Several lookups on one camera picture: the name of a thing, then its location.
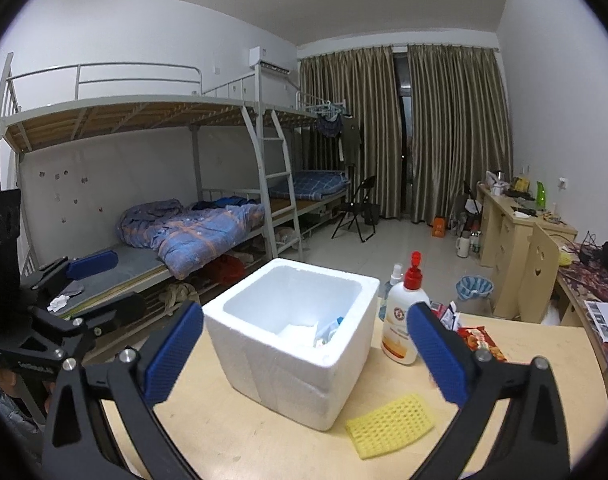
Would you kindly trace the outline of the green bottle on desk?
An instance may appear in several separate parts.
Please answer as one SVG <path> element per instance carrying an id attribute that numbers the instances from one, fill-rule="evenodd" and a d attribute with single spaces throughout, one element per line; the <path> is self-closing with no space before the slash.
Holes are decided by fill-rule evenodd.
<path id="1" fill-rule="evenodd" d="M 539 210 L 545 210 L 546 209 L 546 205 L 547 205 L 547 193 L 546 193 L 545 185 L 543 184 L 542 181 L 537 181 L 536 182 L 535 201 L 536 201 L 536 208 L 537 209 L 539 209 Z"/>

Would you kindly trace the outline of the light wooden desk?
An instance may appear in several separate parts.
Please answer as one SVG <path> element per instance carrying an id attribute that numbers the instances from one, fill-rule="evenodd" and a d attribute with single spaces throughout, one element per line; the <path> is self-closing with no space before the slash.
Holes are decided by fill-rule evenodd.
<path id="1" fill-rule="evenodd" d="M 492 270 L 494 284 L 490 303 L 495 316 L 511 320 L 518 315 L 518 290 L 534 226 L 569 242 L 575 240 L 577 229 L 566 222 L 551 223 L 541 214 L 519 218 L 513 210 L 518 206 L 513 198 L 493 195 L 484 183 L 476 190 L 483 206 L 480 265 Z"/>

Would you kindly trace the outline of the white lotion pump bottle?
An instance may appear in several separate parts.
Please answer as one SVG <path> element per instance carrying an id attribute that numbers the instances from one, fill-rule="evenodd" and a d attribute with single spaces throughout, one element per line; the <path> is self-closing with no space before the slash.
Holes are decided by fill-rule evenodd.
<path id="1" fill-rule="evenodd" d="M 422 288 L 421 259 L 421 252 L 411 253 L 408 269 L 386 297 L 381 348 L 391 360 L 405 366 L 414 364 L 418 356 L 407 326 L 410 308 L 414 304 L 430 304 L 430 298 Z"/>

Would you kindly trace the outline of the wooden smiley face chair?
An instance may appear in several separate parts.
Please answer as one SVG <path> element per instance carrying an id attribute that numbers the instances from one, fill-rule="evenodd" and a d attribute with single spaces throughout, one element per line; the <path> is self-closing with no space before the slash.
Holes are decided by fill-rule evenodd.
<path id="1" fill-rule="evenodd" d="M 543 321 L 557 279 L 560 248 L 540 226 L 533 226 L 530 247 L 518 291 L 522 322 Z"/>

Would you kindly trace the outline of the blue plaid quilt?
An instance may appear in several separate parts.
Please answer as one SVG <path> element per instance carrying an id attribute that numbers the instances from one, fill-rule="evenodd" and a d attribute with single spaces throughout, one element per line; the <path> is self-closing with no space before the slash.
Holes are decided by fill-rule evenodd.
<path id="1" fill-rule="evenodd" d="M 194 209 L 160 200 L 127 209 L 115 229 L 122 243 L 153 250 L 170 274 L 183 280 L 244 242 L 264 217 L 261 204 Z"/>

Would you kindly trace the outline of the blue waste basket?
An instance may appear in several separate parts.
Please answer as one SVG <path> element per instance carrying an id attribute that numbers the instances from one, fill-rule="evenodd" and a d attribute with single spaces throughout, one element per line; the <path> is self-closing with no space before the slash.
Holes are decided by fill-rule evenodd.
<path id="1" fill-rule="evenodd" d="M 494 284 L 481 275 L 465 275 L 456 283 L 456 305 L 460 312 L 490 316 L 490 294 Z"/>

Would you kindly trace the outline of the brown striped curtains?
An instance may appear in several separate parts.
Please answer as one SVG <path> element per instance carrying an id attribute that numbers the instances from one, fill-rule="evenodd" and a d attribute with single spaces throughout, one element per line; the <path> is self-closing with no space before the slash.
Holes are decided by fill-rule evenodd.
<path id="1" fill-rule="evenodd" d="M 489 171 L 513 173 L 513 138 L 498 52 L 410 44 L 302 58 L 306 98 L 343 104 L 357 126 L 353 148 L 329 125 L 306 130 L 306 169 L 335 170 L 357 156 L 350 177 L 376 179 L 384 218 L 429 223 L 448 217 L 465 184 Z"/>

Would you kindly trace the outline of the metal bunk bed frame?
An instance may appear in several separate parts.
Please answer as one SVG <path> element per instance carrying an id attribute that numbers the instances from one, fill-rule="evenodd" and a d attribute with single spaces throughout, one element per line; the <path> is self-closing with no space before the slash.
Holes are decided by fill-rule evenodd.
<path id="1" fill-rule="evenodd" d="M 258 62 L 251 73 L 228 81 L 219 90 L 203 89 L 201 78 L 191 82 L 197 87 L 189 96 L 177 94 L 142 94 L 141 96 L 99 96 L 22 110 L 14 84 L 18 75 L 7 60 L 0 80 L 0 144 L 7 143 L 16 158 L 45 148 L 72 143 L 96 136 L 159 130 L 165 127 L 186 127 L 197 134 L 203 127 L 246 127 L 253 146 L 258 185 L 256 188 L 238 188 L 234 194 L 256 198 L 265 208 L 265 222 L 249 232 L 248 237 L 264 237 L 266 256 L 278 257 L 291 248 L 303 247 L 303 234 L 294 232 L 288 242 L 277 240 L 275 230 L 287 222 L 298 224 L 304 209 L 300 199 L 291 195 L 283 207 L 272 206 L 269 185 L 283 180 L 294 185 L 287 129 L 301 130 L 313 127 L 322 114 L 341 115 L 340 104 L 296 94 L 291 107 L 270 104 L 263 98 L 262 78 L 278 67 Z"/>

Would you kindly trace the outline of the white wall air conditioner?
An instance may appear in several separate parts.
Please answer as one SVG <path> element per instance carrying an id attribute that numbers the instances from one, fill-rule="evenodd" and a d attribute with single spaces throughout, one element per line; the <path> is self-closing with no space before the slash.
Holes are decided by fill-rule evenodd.
<path id="1" fill-rule="evenodd" d="M 272 61 L 263 47 L 254 47 L 249 50 L 249 66 L 251 68 L 261 67 L 263 70 L 270 70 L 283 76 L 289 76 L 291 73 L 287 66 Z"/>

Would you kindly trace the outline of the black folding chair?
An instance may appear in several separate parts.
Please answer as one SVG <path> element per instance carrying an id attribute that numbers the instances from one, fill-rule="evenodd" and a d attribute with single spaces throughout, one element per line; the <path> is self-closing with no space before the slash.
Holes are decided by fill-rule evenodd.
<path id="1" fill-rule="evenodd" d="M 377 233 L 380 210 L 379 206 L 371 201 L 370 195 L 376 187 L 376 181 L 376 176 L 366 177 L 359 183 L 352 198 L 341 205 L 339 221 L 333 230 L 332 238 L 336 237 L 340 229 L 345 228 L 349 231 L 353 226 L 356 226 L 359 240 L 362 243 L 366 243 L 374 237 L 374 234 Z M 370 226 L 371 232 L 368 235 L 362 234 L 359 219 L 364 220 L 365 226 Z"/>

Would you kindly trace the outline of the white styrofoam box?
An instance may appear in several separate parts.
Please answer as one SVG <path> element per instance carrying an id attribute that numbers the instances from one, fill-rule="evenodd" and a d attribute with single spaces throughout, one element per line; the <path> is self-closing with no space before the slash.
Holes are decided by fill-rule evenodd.
<path id="1" fill-rule="evenodd" d="M 362 374 L 378 313 L 371 276 L 277 258 L 204 308 L 219 364 L 238 393 L 327 431 Z M 333 338 L 316 333 L 343 316 Z"/>

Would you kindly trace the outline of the white thermos jug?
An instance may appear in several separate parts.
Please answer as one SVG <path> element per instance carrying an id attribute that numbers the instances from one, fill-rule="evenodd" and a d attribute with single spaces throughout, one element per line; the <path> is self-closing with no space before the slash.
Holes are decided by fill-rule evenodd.
<path id="1" fill-rule="evenodd" d="M 456 239 L 456 255 L 459 258 L 468 258 L 470 252 L 471 232 L 464 231 L 461 236 Z"/>

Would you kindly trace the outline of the red snack packet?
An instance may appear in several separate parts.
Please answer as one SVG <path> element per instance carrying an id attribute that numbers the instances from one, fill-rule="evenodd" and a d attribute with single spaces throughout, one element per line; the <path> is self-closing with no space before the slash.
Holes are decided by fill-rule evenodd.
<path id="1" fill-rule="evenodd" d="M 500 350 L 484 326 L 459 327 L 457 333 L 471 351 L 487 350 L 497 361 L 507 361 L 504 352 Z"/>

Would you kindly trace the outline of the orange box on floor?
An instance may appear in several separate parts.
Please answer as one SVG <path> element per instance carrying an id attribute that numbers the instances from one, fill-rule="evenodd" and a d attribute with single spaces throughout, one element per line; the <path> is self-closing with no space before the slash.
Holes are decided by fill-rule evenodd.
<path id="1" fill-rule="evenodd" d="M 435 217 L 432 224 L 432 236 L 442 238 L 446 235 L 447 221 L 444 217 Z"/>

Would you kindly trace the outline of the yellow foam fruit net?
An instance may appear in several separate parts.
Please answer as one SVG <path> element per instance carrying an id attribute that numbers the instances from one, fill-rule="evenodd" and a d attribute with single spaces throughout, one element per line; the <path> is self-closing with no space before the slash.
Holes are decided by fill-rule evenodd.
<path id="1" fill-rule="evenodd" d="M 434 418 L 421 396 L 411 393 L 345 423 L 361 460 L 388 455 L 423 438 Z"/>

